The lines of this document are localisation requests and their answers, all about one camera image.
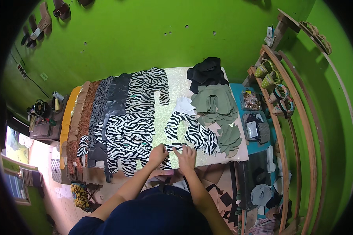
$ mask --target green wall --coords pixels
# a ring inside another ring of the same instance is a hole
[[[19,165],[3,159],[3,167],[19,172]],[[31,206],[17,205],[19,213],[26,221],[28,227],[33,234],[52,234],[52,226],[47,221],[47,212],[44,206],[43,199],[39,195],[36,187],[27,187]]]
[[[331,43],[333,53],[330,55],[330,59],[344,82],[353,106],[353,48],[348,37],[334,14],[322,0],[316,0],[307,21],[317,26],[320,34],[325,35]],[[311,39],[301,31],[295,39],[291,37],[291,40],[283,45],[278,49],[286,53],[301,75],[317,109],[324,135],[327,159],[327,190],[316,234],[326,234],[337,222],[350,198],[353,182],[352,121],[344,93],[334,71]],[[297,86],[297,89],[300,94],[303,94],[299,86]],[[304,97],[302,97],[302,100],[310,123],[312,123],[311,128],[317,154],[318,193],[314,211],[316,213],[321,188],[320,149],[311,112]],[[302,149],[300,147],[303,182],[301,215],[303,215],[307,209],[309,194],[308,153],[307,150],[304,150],[306,149],[306,141],[298,113],[293,115],[292,119],[296,126],[298,143],[303,146]],[[289,163],[293,165],[291,162],[295,162],[295,160],[293,160],[294,154],[291,153],[293,149],[290,141],[289,139],[289,146],[287,147],[291,154]],[[291,195],[294,194],[295,188],[293,189],[293,183],[291,182]]]
[[[47,2],[52,13],[53,2]],[[278,22],[277,8],[305,20],[314,2],[99,0],[84,8],[77,0],[67,0],[70,20],[52,15],[52,33],[35,49],[20,46],[21,30],[15,41],[19,53],[14,47],[11,52],[17,62],[22,58],[29,77],[49,94],[67,94],[86,80],[151,67],[193,66],[208,56],[221,58],[231,82],[242,82],[258,58],[267,26]],[[38,22],[38,6],[34,13]],[[46,97],[33,82],[20,77],[16,65],[9,55],[3,95],[12,110],[27,117],[26,108]],[[47,74],[46,81],[41,73]]]

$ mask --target sandal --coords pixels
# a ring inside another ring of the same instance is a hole
[[[24,33],[24,37],[21,40],[21,46],[26,44],[27,48],[29,48],[29,47],[34,48],[36,46],[36,41],[34,41],[30,38],[30,34],[29,34],[29,30],[28,30],[27,26],[24,26],[22,28],[22,31]]]
[[[274,106],[272,113],[276,116],[283,116],[288,119],[294,112],[294,102],[290,96],[278,101]]]
[[[270,102],[272,104],[278,100],[285,99],[285,97],[287,97],[287,96],[289,96],[289,89],[286,86],[279,84],[276,86],[276,88],[270,94],[270,96],[268,98],[268,102]]]
[[[315,35],[314,38],[316,39],[317,43],[324,50],[325,53],[327,54],[332,53],[331,44],[329,43],[329,41],[327,41],[326,36],[318,34],[318,35]]]
[[[310,34],[310,36],[315,36],[319,34],[318,28],[312,25],[310,22],[300,21],[300,25]]]
[[[65,20],[71,16],[71,11],[69,9],[68,4],[63,2],[63,0],[53,0],[53,1],[55,6],[55,10],[53,11],[53,14],[55,17],[59,17],[62,20]]]
[[[35,22],[35,15],[32,14],[31,16],[29,16],[29,24],[30,24],[30,28],[32,29],[33,33],[36,31],[36,29],[38,28],[36,22]],[[41,32],[41,34],[39,34],[39,36],[37,37],[37,40],[40,41],[42,40],[44,37],[44,32]]]
[[[262,81],[262,87],[264,89],[268,89],[273,85],[281,84],[282,77],[281,74],[277,70],[273,70],[271,73],[267,74]]]
[[[272,61],[266,60],[256,68],[254,75],[257,78],[263,78],[267,73],[270,73],[273,70],[274,70],[274,66]]]
[[[41,20],[38,23],[38,28],[34,33],[30,35],[32,40],[35,40],[41,32],[46,35],[50,34],[52,31],[52,20],[50,13],[48,12],[47,2],[42,2],[39,6],[39,11],[41,12]]]

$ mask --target olive green fabric piece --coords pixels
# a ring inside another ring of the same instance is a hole
[[[199,93],[193,94],[191,99],[191,105],[202,114],[198,118],[202,125],[217,122],[222,126],[238,118],[238,107],[227,84],[199,86]]]
[[[229,155],[229,151],[239,148],[242,138],[240,137],[240,131],[237,125],[231,127],[228,124],[224,124],[217,132],[220,135],[217,139],[221,153],[225,152],[226,155]]]

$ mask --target power strip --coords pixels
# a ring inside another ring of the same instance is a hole
[[[27,77],[27,74],[26,74],[26,71],[24,70],[24,68],[22,67],[22,65],[20,63],[17,64],[17,70],[21,74],[21,77],[25,80],[26,77]]]

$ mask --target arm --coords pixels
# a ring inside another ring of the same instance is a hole
[[[105,221],[111,212],[121,203],[133,200],[140,193],[152,171],[158,167],[169,153],[163,144],[153,148],[149,156],[149,162],[136,174],[125,182],[122,187],[103,205],[97,208],[89,216]]]
[[[175,148],[173,148],[173,151],[179,159],[179,168],[188,181],[193,204],[196,209],[205,216],[213,234],[232,235],[233,233],[230,231],[224,219],[218,212],[212,197],[202,185],[194,171],[196,150],[191,149],[189,146],[183,145],[183,152],[181,154],[176,151]]]

